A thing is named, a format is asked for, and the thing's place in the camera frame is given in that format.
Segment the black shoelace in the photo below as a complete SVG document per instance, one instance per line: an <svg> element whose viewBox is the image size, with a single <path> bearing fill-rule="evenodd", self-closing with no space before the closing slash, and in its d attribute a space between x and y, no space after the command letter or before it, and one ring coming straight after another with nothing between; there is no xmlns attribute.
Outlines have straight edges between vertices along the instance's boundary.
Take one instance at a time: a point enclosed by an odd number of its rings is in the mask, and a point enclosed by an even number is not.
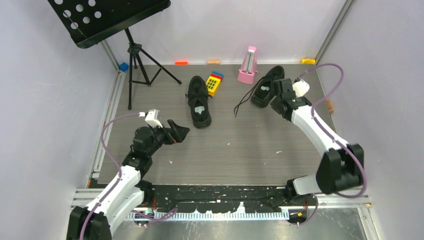
<svg viewBox="0 0 424 240"><path fill-rule="evenodd" d="M237 117L238 111L240 109L240 106L245 103L246 101L248 101L253 93L255 92L256 88L259 86L259 84L263 81L264 77L260 78L258 80L258 82L242 97L242 99L240 100L240 102L234 107L233 109L233 113L234 113L234 117Z"/></svg>

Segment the black shoe with laces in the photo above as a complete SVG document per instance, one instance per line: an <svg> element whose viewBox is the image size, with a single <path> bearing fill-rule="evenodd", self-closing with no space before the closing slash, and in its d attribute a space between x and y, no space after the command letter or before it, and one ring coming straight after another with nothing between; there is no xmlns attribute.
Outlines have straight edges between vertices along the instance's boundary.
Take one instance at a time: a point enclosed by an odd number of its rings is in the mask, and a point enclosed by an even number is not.
<svg viewBox="0 0 424 240"><path fill-rule="evenodd" d="M259 80L250 101L259 108L265 108L275 96L274 81L285 77L285 70L282 66L276 65Z"/></svg>

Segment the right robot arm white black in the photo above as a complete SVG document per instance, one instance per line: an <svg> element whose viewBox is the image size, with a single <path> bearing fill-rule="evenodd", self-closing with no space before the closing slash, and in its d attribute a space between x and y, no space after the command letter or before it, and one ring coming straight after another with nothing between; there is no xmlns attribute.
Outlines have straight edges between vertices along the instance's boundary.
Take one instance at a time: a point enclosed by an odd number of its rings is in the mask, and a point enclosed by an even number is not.
<svg viewBox="0 0 424 240"><path fill-rule="evenodd" d="M316 173L293 178L285 185L285 198L291 205L299 205L309 194L338 194L354 187L366 189L364 150L338 136L313 109L303 96L309 89L299 80L280 79L273 82L275 98L271 108L283 119L297 126L312 142L321 156Z"/></svg>

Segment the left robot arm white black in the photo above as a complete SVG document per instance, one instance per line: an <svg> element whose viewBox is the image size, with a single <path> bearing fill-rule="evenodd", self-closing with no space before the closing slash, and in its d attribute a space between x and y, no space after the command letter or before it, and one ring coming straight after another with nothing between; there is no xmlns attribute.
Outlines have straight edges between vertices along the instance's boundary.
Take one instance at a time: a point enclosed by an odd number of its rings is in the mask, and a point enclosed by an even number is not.
<svg viewBox="0 0 424 240"><path fill-rule="evenodd" d="M168 127L143 126L134 133L130 151L114 179L86 206L70 213L66 239L110 240L135 207L148 207L154 199L153 186L143 180L153 164L153 154L163 145L185 140L190 128L167 120Z"/></svg>

